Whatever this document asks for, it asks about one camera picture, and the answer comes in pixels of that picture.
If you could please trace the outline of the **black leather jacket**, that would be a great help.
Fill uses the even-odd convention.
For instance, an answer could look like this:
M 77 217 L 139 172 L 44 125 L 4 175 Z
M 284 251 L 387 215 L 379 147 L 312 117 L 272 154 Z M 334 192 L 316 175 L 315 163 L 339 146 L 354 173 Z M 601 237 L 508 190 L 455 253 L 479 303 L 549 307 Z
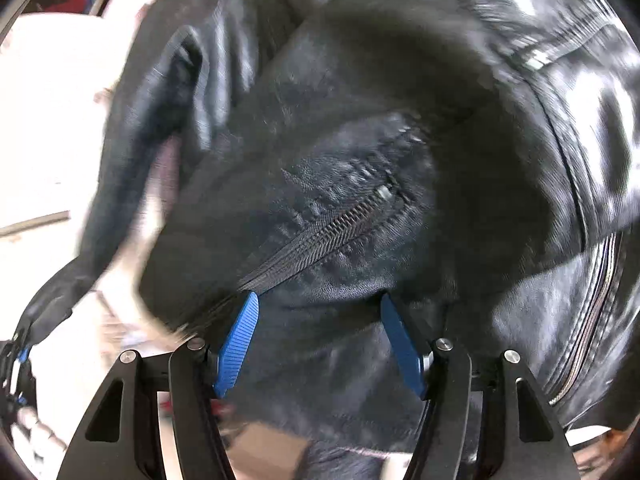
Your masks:
M 201 337 L 166 370 L 216 396 L 215 354 L 252 290 L 258 324 L 225 396 L 244 422 L 306 439 L 298 475 L 371 478 L 386 452 L 465 426 L 456 466 L 509 463 L 527 366 L 533 444 L 639 414 L 639 0 L 156 0 L 108 115 L 78 254 L 18 322 L 50 335 L 106 271 L 153 162 L 178 190 L 139 292 Z M 388 292 L 430 344 L 405 384 Z

